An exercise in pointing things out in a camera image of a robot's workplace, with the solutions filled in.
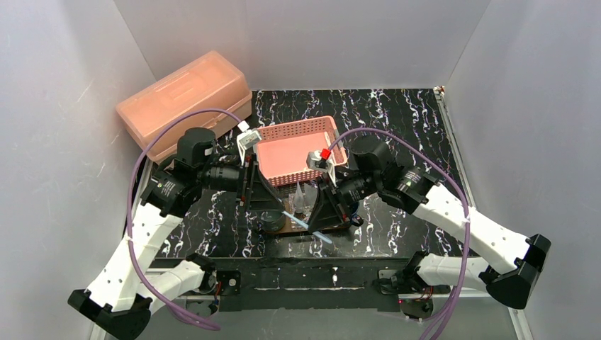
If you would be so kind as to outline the white toothpaste tube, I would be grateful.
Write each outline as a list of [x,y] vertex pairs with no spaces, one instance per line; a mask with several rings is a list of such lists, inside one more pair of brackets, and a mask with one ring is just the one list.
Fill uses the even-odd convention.
[[296,184],[296,191],[293,195],[293,209],[295,214],[303,214],[305,207],[304,192],[301,188],[301,184]]

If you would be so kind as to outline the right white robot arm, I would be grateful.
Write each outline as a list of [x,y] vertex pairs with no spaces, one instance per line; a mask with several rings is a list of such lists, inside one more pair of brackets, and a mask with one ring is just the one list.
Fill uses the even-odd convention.
[[462,240],[475,252],[463,260],[419,251],[390,277],[393,288],[421,290],[463,283],[507,307],[526,307],[551,247],[548,238],[527,237],[494,222],[462,203],[422,168],[397,161],[388,145],[376,137],[355,140],[351,155],[354,165],[347,169],[333,164],[328,149],[308,154],[308,167],[322,174],[308,220],[310,233],[349,225],[358,203],[377,195],[387,205]]

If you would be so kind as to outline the clear acrylic holder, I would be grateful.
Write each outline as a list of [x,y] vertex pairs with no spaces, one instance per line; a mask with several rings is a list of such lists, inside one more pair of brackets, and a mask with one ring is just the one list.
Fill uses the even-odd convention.
[[294,213],[294,209],[293,209],[293,195],[296,191],[295,190],[290,193],[288,195],[288,211],[293,214],[295,217],[297,217],[298,219],[303,220],[304,222],[308,223],[309,217],[312,214],[314,205],[315,205],[315,201],[317,198],[317,194],[318,194],[318,190],[317,188],[307,185],[306,183],[303,184],[303,186],[301,187],[303,192],[304,192],[304,198],[305,198],[305,207],[304,207],[304,213],[303,214],[295,214]]

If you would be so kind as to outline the pink perforated plastic basket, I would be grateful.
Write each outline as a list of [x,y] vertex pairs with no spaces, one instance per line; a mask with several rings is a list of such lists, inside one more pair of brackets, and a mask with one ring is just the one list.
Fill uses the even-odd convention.
[[260,127],[258,131],[262,136],[255,146],[259,169],[274,187],[317,178],[320,173],[306,164],[308,153],[321,152],[339,137],[329,115]]

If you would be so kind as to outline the dark green mug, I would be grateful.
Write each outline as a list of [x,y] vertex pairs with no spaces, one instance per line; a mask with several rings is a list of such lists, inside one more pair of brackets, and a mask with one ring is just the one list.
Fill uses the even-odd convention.
[[286,216],[279,211],[264,211],[259,216],[257,225],[265,232],[278,232],[286,224]]

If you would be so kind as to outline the aluminium frame rail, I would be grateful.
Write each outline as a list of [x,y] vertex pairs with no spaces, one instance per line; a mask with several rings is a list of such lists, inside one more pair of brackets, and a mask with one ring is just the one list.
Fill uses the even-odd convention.
[[[472,205],[473,207],[476,207],[476,203],[473,199],[473,194],[471,191],[470,183],[468,182],[468,179],[466,176],[466,170],[465,170],[463,159],[461,156],[461,151],[459,149],[459,144],[457,142],[454,128],[452,125],[452,121],[451,121],[451,118],[449,115],[449,109],[448,109],[446,101],[445,101],[444,87],[436,86],[433,88],[433,91],[434,91],[435,98],[437,100],[437,104],[439,106],[442,120],[444,121],[447,138],[448,138],[451,148],[453,150],[456,167],[457,167],[459,177],[462,182],[462,187],[464,189],[464,193],[466,194],[467,201],[470,203],[470,205]],[[512,325],[515,329],[517,338],[524,339],[524,340],[526,340],[526,339],[533,340],[534,338],[533,338],[531,330],[529,328],[529,324],[528,324],[528,321],[527,321],[524,311],[523,310],[515,310],[512,308],[509,308],[508,311],[509,311],[510,319],[511,319]]]

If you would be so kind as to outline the pink plastic storage box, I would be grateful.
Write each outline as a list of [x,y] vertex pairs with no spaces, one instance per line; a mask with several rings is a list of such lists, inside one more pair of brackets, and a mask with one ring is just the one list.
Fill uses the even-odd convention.
[[220,137],[252,113],[252,91],[244,74],[216,51],[176,70],[116,106],[126,130],[144,149],[169,123],[186,113],[188,118],[169,130],[147,157],[162,162],[176,151],[178,139],[189,128],[202,127]]

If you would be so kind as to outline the dark blue mug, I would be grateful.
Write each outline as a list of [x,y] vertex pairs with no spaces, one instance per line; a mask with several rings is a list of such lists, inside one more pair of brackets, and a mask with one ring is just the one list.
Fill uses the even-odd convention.
[[355,211],[350,217],[350,222],[352,226],[361,227],[364,224],[364,219],[358,214],[357,211]]

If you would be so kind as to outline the oval wooden tray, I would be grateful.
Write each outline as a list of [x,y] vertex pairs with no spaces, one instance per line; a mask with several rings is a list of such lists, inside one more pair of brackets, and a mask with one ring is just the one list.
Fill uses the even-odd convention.
[[[306,233],[307,229],[304,227],[299,226],[297,223],[292,223],[289,219],[285,220],[284,225],[282,226],[282,228],[273,231],[273,230],[267,230],[264,229],[264,225],[259,223],[257,225],[258,229],[260,232],[263,233],[267,233],[267,234],[292,234],[292,235],[297,235],[297,234],[302,234],[302,233]],[[348,229],[350,229],[352,227],[352,225],[342,225],[342,226],[336,226],[336,227],[327,227],[324,228],[322,230],[320,230],[320,232],[322,232],[323,234],[329,234],[329,233],[334,233],[334,232],[342,232],[342,231],[346,231]]]

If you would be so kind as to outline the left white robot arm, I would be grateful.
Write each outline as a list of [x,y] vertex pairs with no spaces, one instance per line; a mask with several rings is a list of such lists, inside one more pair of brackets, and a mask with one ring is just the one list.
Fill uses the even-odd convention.
[[164,240],[206,189],[235,193],[238,205],[249,212],[283,210],[254,153],[260,132],[245,123],[239,128],[238,164],[220,159],[212,130],[193,127],[179,138],[175,153],[150,177],[140,202],[128,207],[125,234],[110,260],[87,288],[71,293],[70,306],[117,339],[138,338],[162,307],[187,324],[218,329],[212,320],[175,303],[191,291],[219,295],[221,285],[211,259],[192,254],[159,276],[148,278],[145,273]]

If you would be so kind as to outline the grey toothbrush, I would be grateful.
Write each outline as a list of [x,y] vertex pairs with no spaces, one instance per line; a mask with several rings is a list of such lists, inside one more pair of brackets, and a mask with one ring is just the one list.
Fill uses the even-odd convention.
[[[288,217],[293,223],[296,223],[298,226],[302,227],[305,231],[308,231],[309,226],[306,222],[304,222],[301,219],[298,219],[297,217],[295,217],[293,214],[283,210],[281,212],[284,216]],[[333,244],[333,241],[325,236],[323,233],[319,232],[319,231],[315,231],[315,232],[310,232],[313,236],[317,237],[318,239],[321,239],[323,242],[327,243],[327,244]]]

